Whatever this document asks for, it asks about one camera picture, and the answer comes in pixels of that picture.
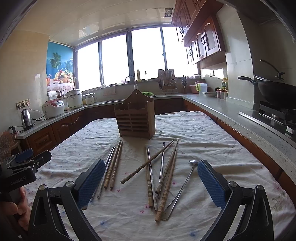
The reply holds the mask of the person's left hand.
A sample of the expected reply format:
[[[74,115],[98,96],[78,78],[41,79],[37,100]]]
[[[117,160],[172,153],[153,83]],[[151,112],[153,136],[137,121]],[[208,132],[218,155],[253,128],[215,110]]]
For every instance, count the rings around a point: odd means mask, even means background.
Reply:
[[[5,216],[19,214],[21,217],[18,220],[19,225],[24,229],[28,230],[31,209],[28,205],[28,199],[26,196],[26,190],[24,187],[20,188],[21,200],[16,205],[13,202],[1,202],[1,213]]]

